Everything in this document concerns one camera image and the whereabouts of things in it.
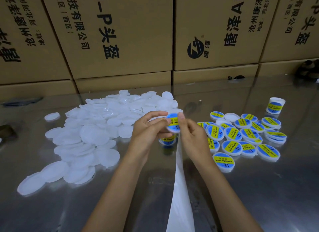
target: yellow label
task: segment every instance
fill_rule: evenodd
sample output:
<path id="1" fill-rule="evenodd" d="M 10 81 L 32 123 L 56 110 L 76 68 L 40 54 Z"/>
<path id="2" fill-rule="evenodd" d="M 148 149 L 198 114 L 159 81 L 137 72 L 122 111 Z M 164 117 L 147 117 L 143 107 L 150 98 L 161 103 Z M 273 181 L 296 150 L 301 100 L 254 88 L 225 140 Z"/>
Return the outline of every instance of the yellow label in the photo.
<path id="1" fill-rule="evenodd" d="M 276 110 L 276 111 L 280 111 L 282 109 L 281 105 L 273 105 L 273 104 L 268 104 L 268 108 L 271 110 Z"/>
<path id="2" fill-rule="evenodd" d="M 211 112 L 211 115 L 217 116 L 217 117 L 220 117 L 220 118 L 224 117 L 223 115 L 215 113 L 215 112 Z"/>
<path id="3" fill-rule="evenodd" d="M 214 137 L 214 138 L 218 138 L 218 133 L 219 133 L 219 128 L 214 125 L 214 126 L 212 127 L 211 136 Z"/>
<path id="4" fill-rule="evenodd" d="M 265 120 L 267 120 L 272 125 L 278 125 L 272 118 L 265 118 Z"/>
<path id="5" fill-rule="evenodd" d="M 172 136 L 169 137 L 169 138 L 162 138 L 162 141 L 170 142 L 170 141 L 173 141 L 175 138 L 176 138 L 176 135 L 172 135 Z"/>
<path id="6" fill-rule="evenodd" d="M 211 138 L 207 138 L 208 146 L 210 149 L 215 149 L 214 141 Z"/>
<path id="7" fill-rule="evenodd" d="M 227 128 L 227 127 L 230 127 L 228 124 L 226 124 L 226 123 L 222 123 L 221 125 L 220 125 L 221 127 L 224 127 L 225 129 Z"/>
<path id="8" fill-rule="evenodd" d="M 203 122 L 198 122 L 197 123 L 199 126 L 201 126 L 202 128 L 204 128 L 204 123 Z"/>
<path id="9" fill-rule="evenodd" d="M 245 151 L 245 150 L 252 150 L 252 149 L 255 149 L 255 147 L 251 144 L 244 144 L 244 145 L 241 145 L 242 146 L 242 149 Z"/>
<path id="10" fill-rule="evenodd" d="M 235 148 L 238 146 L 238 143 L 235 141 L 229 142 L 229 144 L 225 147 L 225 151 L 233 152 Z"/>
<path id="11" fill-rule="evenodd" d="M 259 125 L 257 125 L 255 122 L 253 122 L 251 124 L 256 130 L 262 131 L 263 129 L 261 127 L 259 127 Z"/>
<path id="12" fill-rule="evenodd" d="M 217 163 L 234 164 L 234 160 L 231 157 L 214 156 L 214 160 Z"/>
<path id="13" fill-rule="evenodd" d="M 284 133 L 281 132 L 267 131 L 267 133 L 270 135 L 286 136 Z"/>
<path id="14" fill-rule="evenodd" d="M 230 132 L 229 132 L 229 134 L 228 134 L 229 138 L 235 139 L 236 136 L 237 136 L 237 134 L 238 134 L 238 131 L 239 131 L 238 129 L 231 128 L 231 129 L 230 129 Z"/>
<path id="15" fill-rule="evenodd" d="M 178 125 L 178 118 L 171 118 L 171 123 L 169 124 L 169 126 L 173 126 L 173 125 Z"/>
<path id="16" fill-rule="evenodd" d="M 239 119 L 239 120 L 238 120 L 238 123 L 239 123 L 240 126 L 246 126 L 246 125 L 247 125 L 245 119 Z"/>
<path id="17" fill-rule="evenodd" d="M 250 114 L 248 114 L 246 117 L 245 117 L 245 119 L 249 119 L 249 120 L 252 120 L 254 118 L 254 116 L 253 115 L 250 115 Z"/>
<path id="18" fill-rule="evenodd" d="M 257 137 L 253 134 L 251 129 L 244 129 L 246 135 L 250 139 L 256 139 Z"/>
<path id="19" fill-rule="evenodd" d="M 265 151 L 270 157 L 278 157 L 271 149 L 269 149 L 266 145 L 259 145 L 259 147 Z"/>

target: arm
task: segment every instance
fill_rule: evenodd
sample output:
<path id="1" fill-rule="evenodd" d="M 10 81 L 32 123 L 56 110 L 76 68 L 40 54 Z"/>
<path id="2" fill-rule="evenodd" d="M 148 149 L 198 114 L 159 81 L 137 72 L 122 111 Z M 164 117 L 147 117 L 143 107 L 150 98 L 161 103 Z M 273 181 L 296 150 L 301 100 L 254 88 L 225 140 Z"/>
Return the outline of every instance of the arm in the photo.
<path id="1" fill-rule="evenodd" d="M 183 113 L 178 113 L 178 123 L 184 149 L 206 183 L 223 231 L 263 231 L 215 164 L 205 130 Z"/>
<path id="2" fill-rule="evenodd" d="M 82 232 L 123 231 L 138 177 L 147 161 L 152 143 L 156 138 L 172 136 L 165 129 L 170 120 L 167 121 L 165 118 L 150 122 L 148 120 L 167 114 L 164 111 L 149 112 L 135 122 L 127 153 Z"/>

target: fingernail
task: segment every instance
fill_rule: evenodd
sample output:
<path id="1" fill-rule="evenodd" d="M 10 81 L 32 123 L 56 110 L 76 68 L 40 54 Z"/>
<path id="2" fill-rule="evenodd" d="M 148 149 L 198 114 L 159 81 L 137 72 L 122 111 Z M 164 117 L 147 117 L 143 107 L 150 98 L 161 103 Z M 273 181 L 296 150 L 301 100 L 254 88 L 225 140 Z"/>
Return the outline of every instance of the fingernail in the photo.
<path id="1" fill-rule="evenodd" d="M 185 119 L 184 113 L 182 113 L 182 112 L 178 113 L 177 116 L 179 119 Z"/>

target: metal table surface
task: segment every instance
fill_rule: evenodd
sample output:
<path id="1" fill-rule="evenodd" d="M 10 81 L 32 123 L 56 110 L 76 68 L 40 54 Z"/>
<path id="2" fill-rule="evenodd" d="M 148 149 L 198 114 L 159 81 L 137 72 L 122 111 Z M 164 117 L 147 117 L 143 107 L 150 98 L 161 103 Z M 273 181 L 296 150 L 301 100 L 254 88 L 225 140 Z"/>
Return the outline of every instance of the metal table surface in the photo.
<path id="1" fill-rule="evenodd" d="M 277 147 L 279 161 L 259 157 L 235 157 L 236 166 L 225 177 L 241 201 L 265 231 L 318 231 L 319 229 L 319 94 L 317 84 L 299 83 L 290 76 L 246 78 L 132 89 L 170 91 L 186 116 L 194 121 L 209 121 L 209 113 L 251 113 L 268 116 L 270 97 L 281 97 L 286 104 L 278 119 L 287 142 Z M 0 108 L 0 125 L 9 124 L 17 138 L 0 146 L 0 231 L 1 232 L 77 232 L 84 226 L 114 170 L 98 167 L 90 183 L 67 184 L 60 179 L 45 184 L 35 194 L 23 197 L 19 183 L 47 164 L 58 161 L 55 145 L 44 137 L 54 127 L 63 126 L 43 117 L 52 112 L 67 112 L 86 98 L 101 98 L 116 92 L 46 97 L 25 107 Z M 117 138 L 121 157 L 129 139 Z M 124 231 L 165 231 L 175 176 L 175 150 L 155 142 L 143 168 L 130 206 Z M 208 190 L 193 163 L 184 154 L 196 231 L 221 231 Z"/>

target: right hand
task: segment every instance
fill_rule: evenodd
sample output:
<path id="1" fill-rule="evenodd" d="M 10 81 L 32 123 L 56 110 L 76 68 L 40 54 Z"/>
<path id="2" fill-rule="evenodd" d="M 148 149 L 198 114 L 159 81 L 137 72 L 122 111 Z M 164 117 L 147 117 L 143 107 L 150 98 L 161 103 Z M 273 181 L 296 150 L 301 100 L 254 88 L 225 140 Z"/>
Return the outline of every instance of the right hand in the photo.
<path id="1" fill-rule="evenodd" d="M 213 157 L 209 150 L 205 129 L 183 113 L 178 113 L 178 124 L 181 129 L 181 141 L 189 158 L 197 164 L 210 161 Z"/>

